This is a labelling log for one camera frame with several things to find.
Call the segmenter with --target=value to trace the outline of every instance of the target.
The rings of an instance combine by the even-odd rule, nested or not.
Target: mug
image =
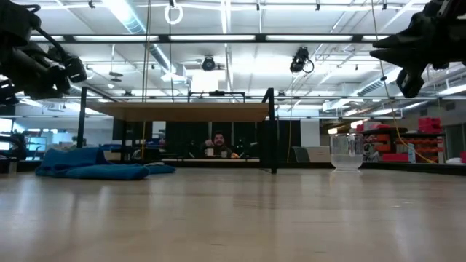
[[[204,150],[206,156],[213,156],[213,148],[207,148]]]

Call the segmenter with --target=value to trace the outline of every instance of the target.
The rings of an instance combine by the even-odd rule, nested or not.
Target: blue cloth
[[[44,156],[36,175],[53,178],[140,180],[149,173],[170,172],[174,167],[147,168],[139,164],[112,164],[107,162],[101,148],[81,148],[73,151],[50,149]]]

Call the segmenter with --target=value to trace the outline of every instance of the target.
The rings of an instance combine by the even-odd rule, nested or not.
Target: clear plastic container
[[[355,171],[363,164],[364,137],[361,134],[330,136],[331,163],[336,171]]]

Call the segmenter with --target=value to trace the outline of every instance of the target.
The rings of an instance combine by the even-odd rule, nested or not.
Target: ceiling
[[[136,15],[144,23],[148,17],[148,2],[128,0]],[[373,34],[374,21],[370,0],[321,0],[320,11],[316,1],[309,0],[177,0],[183,8],[183,17],[175,25],[165,19],[168,1],[151,1],[151,34],[256,34],[256,33],[361,33]],[[128,34],[106,5],[105,1],[93,1],[96,8],[80,0],[35,0],[13,1],[18,4],[40,4],[37,15],[42,19],[42,28],[51,35],[60,34]],[[379,34],[391,34],[407,28],[411,16],[419,12],[426,1],[374,0],[375,18]],[[227,5],[222,11],[222,3]],[[173,20],[178,10],[173,10]],[[246,92],[247,95],[263,95],[266,89],[285,91],[286,95],[338,96],[351,95],[364,85],[381,76],[379,61],[370,57],[370,44],[300,44],[300,43],[192,43],[158,44],[172,63],[185,66],[189,77],[200,72],[200,62],[212,56],[225,68],[228,64],[231,85],[223,71],[218,83],[220,90]],[[89,68],[89,79],[81,86],[90,85],[109,95],[122,95],[131,91],[142,94],[143,75],[147,75],[148,95],[186,95],[187,84],[164,82],[165,75],[158,62],[149,55],[148,66],[144,65],[145,49],[142,44],[116,44],[113,63],[111,44],[63,44],[67,52],[78,55]],[[307,47],[313,54],[315,70],[311,74],[293,75],[290,62],[299,47]],[[386,73],[395,69],[384,63]],[[434,79],[449,71],[429,71]],[[121,82],[112,82],[109,72],[123,74]],[[392,87],[391,95],[399,95]],[[386,96],[377,91],[377,95]],[[322,105],[325,100],[305,100],[302,104]],[[344,107],[350,110],[353,104]]]

